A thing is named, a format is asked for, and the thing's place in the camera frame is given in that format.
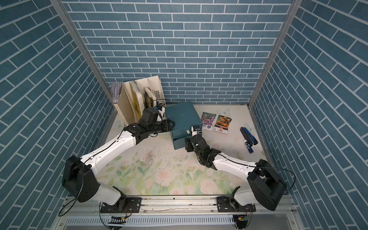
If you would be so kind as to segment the purple striped folder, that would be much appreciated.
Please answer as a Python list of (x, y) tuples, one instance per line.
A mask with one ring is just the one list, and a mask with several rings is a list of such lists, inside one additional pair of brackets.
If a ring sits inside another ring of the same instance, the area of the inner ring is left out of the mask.
[(111, 83), (112, 102), (117, 104), (121, 95), (123, 82), (116, 81)]

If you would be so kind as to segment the blue stapler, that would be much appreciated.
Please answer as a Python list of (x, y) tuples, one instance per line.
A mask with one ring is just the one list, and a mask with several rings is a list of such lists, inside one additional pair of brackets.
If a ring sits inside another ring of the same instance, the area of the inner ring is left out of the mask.
[(247, 135), (247, 139), (249, 140), (249, 142), (251, 142), (253, 145), (257, 145), (258, 144), (258, 141), (257, 141), (257, 139), (251, 134), (251, 132), (247, 129), (247, 128), (245, 128), (245, 127), (243, 127), (243, 130), (245, 131), (245, 133), (246, 133), (246, 135)]

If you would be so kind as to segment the dark sunflower cover book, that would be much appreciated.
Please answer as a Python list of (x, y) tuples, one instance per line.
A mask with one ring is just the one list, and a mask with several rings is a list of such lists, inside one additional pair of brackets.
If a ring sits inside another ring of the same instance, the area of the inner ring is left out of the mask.
[(154, 108), (157, 104), (156, 96), (148, 87), (144, 88), (144, 102), (146, 108)]

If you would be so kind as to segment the purple flower seed bag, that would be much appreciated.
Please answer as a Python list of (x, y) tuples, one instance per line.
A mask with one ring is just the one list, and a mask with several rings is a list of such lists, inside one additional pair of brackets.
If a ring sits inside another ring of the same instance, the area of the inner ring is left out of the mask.
[(202, 129), (204, 130), (212, 130), (213, 129), (213, 122), (216, 118), (216, 114), (203, 112), (201, 116), (202, 122)]

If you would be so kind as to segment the small blue white tube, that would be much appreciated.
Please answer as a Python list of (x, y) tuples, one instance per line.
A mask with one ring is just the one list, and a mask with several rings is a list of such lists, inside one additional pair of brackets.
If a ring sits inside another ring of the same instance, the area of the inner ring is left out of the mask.
[(247, 147), (247, 149), (248, 149), (248, 152), (250, 153), (250, 154), (252, 154), (252, 153), (254, 153), (254, 150), (252, 149), (252, 143), (250, 143), (249, 141), (247, 141), (247, 140), (244, 140), (243, 141), (244, 142), (244, 144), (245, 144), (245, 146)]

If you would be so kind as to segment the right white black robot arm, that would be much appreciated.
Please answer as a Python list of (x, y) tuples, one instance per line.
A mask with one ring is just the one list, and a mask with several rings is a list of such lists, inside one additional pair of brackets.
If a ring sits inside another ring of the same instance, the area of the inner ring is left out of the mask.
[(230, 173), (249, 184), (249, 189), (238, 186), (232, 192), (234, 208), (256, 202), (274, 211), (287, 191), (286, 182), (265, 160), (255, 163), (230, 157), (220, 150), (211, 148), (201, 135), (187, 138), (186, 150), (193, 151), (201, 165)]

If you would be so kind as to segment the teal three-drawer cabinet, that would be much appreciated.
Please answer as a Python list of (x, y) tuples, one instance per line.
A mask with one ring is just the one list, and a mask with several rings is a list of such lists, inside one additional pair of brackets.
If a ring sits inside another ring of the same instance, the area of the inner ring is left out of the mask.
[(192, 127), (202, 128), (202, 121), (192, 102), (171, 105), (165, 109), (166, 118), (175, 126), (171, 131), (171, 139), (175, 150), (186, 146), (186, 138), (192, 137)]

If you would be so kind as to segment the white file organizer rack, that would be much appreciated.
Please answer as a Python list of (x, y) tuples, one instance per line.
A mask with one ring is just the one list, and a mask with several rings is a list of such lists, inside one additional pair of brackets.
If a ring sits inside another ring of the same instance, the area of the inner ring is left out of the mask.
[[(163, 94), (162, 83), (158, 76), (152, 76), (132, 81), (134, 81), (137, 84), (137, 87), (143, 96), (144, 96), (144, 88), (145, 87), (150, 88), (150, 90), (154, 93), (154, 95), (157, 98), (157, 104), (161, 104), (163, 107), (166, 107), (166, 100)], [(123, 82), (119, 101), (117, 104), (113, 104), (126, 126), (136, 122), (135, 115), (133, 113), (133, 109), (131, 106), (131, 92), (129, 88), (129, 82), (130, 81)]]

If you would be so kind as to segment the aluminium mounting rail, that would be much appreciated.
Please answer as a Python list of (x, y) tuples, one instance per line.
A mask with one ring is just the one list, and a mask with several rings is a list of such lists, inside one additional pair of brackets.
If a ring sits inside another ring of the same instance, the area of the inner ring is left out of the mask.
[(186, 214), (294, 214), (297, 210), (287, 195), (282, 197), (274, 211), (268, 210), (259, 203), (236, 205), (228, 195), (167, 195), (167, 196), (127, 196), (117, 205), (109, 206), (95, 200), (84, 203), (71, 202), (61, 212), (65, 216), (76, 215), (186, 215)]

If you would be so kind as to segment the yellow cover book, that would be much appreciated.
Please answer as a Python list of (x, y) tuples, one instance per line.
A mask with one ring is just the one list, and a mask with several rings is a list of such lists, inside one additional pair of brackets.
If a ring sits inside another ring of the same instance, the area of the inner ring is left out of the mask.
[(131, 92), (131, 106), (135, 115), (135, 121), (138, 122), (142, 118), (145, 109), (144, 97), (134, 81), (129, 82), (129, 88)]

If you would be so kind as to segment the black stapler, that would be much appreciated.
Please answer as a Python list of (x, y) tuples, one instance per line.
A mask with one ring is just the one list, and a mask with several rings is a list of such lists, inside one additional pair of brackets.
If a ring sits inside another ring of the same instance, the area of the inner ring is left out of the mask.
[(247, 143), (247, 145), (250, 146), (250, 147), (253, 146), (253, 140), (251, 138), (250, 132), (244, 127), (240, 128), (240, 132), (243, 135), (244, 140)]

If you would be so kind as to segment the orange flower seed bag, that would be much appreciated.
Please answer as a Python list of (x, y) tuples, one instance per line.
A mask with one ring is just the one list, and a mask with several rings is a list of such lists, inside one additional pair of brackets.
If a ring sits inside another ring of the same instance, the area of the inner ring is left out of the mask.
[(230, 117), (218, 115), (215, 125), (213, 127), (213, 131), (227, 135), (231, 121), (232, 119)]

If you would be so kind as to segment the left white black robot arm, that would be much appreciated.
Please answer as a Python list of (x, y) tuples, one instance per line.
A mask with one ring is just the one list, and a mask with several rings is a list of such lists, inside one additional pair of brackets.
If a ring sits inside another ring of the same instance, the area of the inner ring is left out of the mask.
[(62, 186), (80, 203), (95, 200), (113, 213), (125, 211), (126, 195), (115, 187), (99, 183), (96, 175), (113, 159), (144, 139), (170, 132), (175, 123), (164, 119), (164, 112), (163, 107), (146, 108), (139, 122), (126, 126), (112, 141), (81, 157), (69, 157), (65, 163)]

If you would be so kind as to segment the floral table mat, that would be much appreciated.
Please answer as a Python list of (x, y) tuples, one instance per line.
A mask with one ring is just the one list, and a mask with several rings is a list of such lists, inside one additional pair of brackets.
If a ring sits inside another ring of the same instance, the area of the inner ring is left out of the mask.
[[(228, 134), (204, 130), (207, 144), (224, 154), (243, 161), (257, 162), (266, 155), (261, 144), (249, 153), (240, 128), (247, 128), (253, 136), (257, 132), (245, 105), (199, 105), (204, 112), (230, 117)], [(123, 152), (106, 165), (96, 176), (97, 181), (115, 186), (127, 195), (223, 195), (235, 187), (249, 189), (246, 179), (224, 171), (202, 166), (193, 152), (174, 149), (169, 133), (149, 137), (137, 146)]]

